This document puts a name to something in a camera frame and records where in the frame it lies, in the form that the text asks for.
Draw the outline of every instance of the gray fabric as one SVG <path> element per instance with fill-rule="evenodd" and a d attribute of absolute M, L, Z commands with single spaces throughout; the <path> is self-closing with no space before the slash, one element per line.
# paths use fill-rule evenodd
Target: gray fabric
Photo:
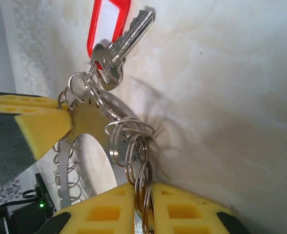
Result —
<path fill-rule="evenodd" d="M 15 115 L 0 114 L 0 188 L 35 162 Z"/>

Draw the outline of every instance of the black device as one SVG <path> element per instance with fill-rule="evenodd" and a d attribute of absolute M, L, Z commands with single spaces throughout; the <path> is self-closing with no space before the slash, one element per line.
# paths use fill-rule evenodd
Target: black device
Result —
<path fill-rule="evenodd" d="M 56 212 L 41 175 L 38 173 L 35 177 L 37 182 L 35 189 L 23 193 L 25 200 L 0 206 L 0 234 L 34 234 Z M 30 204 L 12 213 L 8 212 L 8 206 L 23 203 Z"/>

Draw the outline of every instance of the key blade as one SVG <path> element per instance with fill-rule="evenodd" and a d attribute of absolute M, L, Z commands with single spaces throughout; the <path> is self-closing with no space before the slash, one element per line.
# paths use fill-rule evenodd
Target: key blade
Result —
<path fill-rule="evenodd" d="M 119 37 L 110 49 L 114 53 L 113 60 L 122 60 L 135 44 L 146 34 L 154 23 L 153 11 L 140 10 L 136 18 L 130 24 L 129 30 Z"/>

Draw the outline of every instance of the black rubber edge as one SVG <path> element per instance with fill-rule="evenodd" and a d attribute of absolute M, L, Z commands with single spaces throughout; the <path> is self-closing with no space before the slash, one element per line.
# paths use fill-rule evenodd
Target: black rubber edge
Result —
<path fill-rule="evenodd" d="M 0 117 L 9 117 L 9 116 L 20 116 L 21 114 L 18 114 L 18 113 L 1 113 L 0 112 Z"/>
<path fill-rule="evenodd" d="M 68 220 L 71 214 L 69 212 L 63 212 L 56 216 L 51 217 L 45 222 L 44 225 L 35 234 L 59 234 Z"/>
<path fill-rule="evenodd" d="M 0 96 L 1 95 L 17 95 L 17 96 L 26 96 L 26 97 L 33 97 L 33 98 L 40 98 L 41 97 L 41 96 L 38 96 L 38 95 L 30 95 L 30 94 L 13 94 L 13 93 L 0 92 Z"/>
<path fill-rule="evenodd" d="M 217 212 L 217 216 L 229 234 L 250 234 L 249 230 L 235 216 L 225 212 Z"/>

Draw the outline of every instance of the key head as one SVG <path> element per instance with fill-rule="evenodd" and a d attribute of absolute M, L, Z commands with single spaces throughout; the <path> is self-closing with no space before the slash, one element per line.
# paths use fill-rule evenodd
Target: key head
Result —
<path fill-rule="evenodd" d="M 106 80 L 98 70 L 96 73 L 102 87 L 106 91 L 118 87 L 122 82 L 122 62 L 119 59 L 114 61 L 112 53 L 101 43 L 95 46 L 90 62 L 91 64 L 95 64 L 96 62 L 102 67 Z"/>

